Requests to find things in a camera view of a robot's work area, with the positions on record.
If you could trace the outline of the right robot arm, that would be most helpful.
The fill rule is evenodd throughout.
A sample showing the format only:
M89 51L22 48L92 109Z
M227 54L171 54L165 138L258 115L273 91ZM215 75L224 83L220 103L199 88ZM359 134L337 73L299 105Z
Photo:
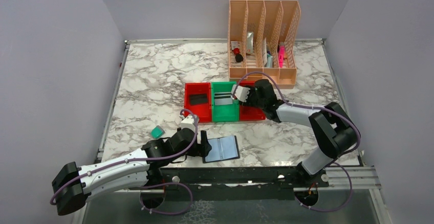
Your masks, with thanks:
M295 123L312 129L317 148L296 167L303 178L317 175L360 143L359 130L336 102L326 106L289 103L277 98L268 79L258 80L253 85L234 86L232 92L242 105L261 109L268 120Z

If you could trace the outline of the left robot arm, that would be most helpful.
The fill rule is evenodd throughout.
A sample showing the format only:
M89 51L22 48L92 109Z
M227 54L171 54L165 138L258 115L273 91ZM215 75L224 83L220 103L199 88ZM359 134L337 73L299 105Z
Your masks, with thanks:
M178 129L171 137L148 141L141 148L102 163L65 164L52 181L50 204L59 216L78 211L106 193L128 188L160 188L168 183L161 172L182 156L206 157L212 150L206 131Z

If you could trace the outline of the black leather card holder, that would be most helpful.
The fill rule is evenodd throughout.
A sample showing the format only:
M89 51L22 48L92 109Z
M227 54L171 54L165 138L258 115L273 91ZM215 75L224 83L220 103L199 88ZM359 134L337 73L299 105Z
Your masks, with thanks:
M212 150L203 159L203 163L214 163L227 160L239 159L241 157L236 136L208 139Z

